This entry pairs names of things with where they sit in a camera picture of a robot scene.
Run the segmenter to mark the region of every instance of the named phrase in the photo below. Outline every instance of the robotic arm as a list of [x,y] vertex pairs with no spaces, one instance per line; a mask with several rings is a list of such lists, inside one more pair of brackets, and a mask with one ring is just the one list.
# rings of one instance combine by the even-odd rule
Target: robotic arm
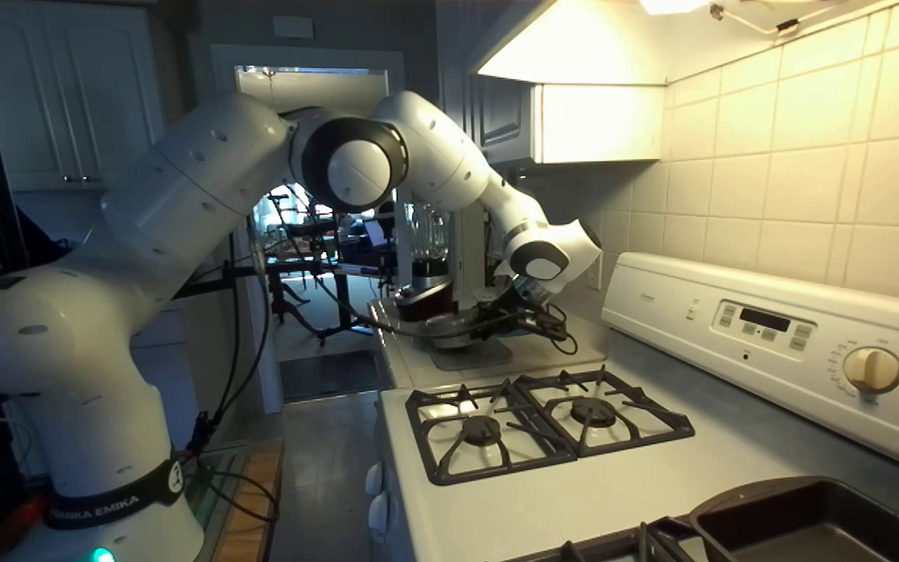
[[28,417],[50,476],[47,518],[14,558],[201,553],[164,400],[128,341],[281,178],[337,211],[379,205],[390,188],[441,211],[482,202],[505,228],[509,270],[542,294],[601,256],[579,222],[551,224],[416,95],[390,98],[372,118],[279,118],[245,98],[203,106],[102,198],[102,222],[75,252],[0,279],[0,394]]

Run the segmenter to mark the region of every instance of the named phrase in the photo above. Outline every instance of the white wall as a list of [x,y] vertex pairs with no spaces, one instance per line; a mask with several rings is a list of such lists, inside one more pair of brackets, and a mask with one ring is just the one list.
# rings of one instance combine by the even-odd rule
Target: white wall
[[670,86],[655,165],[537,180],[605,271],[648,251],[899,296],[899,11]]

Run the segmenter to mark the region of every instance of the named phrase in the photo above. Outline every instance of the knob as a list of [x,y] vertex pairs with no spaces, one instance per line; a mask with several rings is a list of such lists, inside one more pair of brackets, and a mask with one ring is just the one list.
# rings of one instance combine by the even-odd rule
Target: knob
[[890,394],[899,384],[899,356],[882,346],[858,346],[847,356],[847,379],[866,394]]

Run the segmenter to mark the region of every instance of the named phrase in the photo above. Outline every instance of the kitchen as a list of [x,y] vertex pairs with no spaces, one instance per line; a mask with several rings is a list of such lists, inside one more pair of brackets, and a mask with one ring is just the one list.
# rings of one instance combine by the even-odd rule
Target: kitchen
[[[449,24],[495,15],[487,3],[436,13]],[[662,161],[532,170],[522,180],[552,222],[584,220],[605,251],[602,271],[571,287],[584,308],[602,308],[614,256],[632,251],[899,296],[899,7],[777,46],[707,15],[676,22],[710,46],[680,46],[693,57],[669,77]],[[468,74],[482,27],[441,34],[436,101],[468,130],[482,124]],[[737,61],[718,34],[755,50]],[[478,285],[483,256],[460,274]]]

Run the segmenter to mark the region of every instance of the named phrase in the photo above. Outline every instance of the countertop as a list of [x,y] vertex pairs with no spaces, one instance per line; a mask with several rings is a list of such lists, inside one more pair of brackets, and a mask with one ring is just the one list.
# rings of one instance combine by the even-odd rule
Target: countertop
[[609,330],[601,320],[601,307],[579,294],[559,296],[557,307],[569,312],[569,330],[579,341],[579,354],[571,356],[537,335],[499,335],[478,346],[445,354],[413,338],[418,322],[400,322],[390,300],[379,300],[372,317],[395,326],[395,330],[379,330],[382,361],[395,387],[493,384],[509,375],[602,367]]

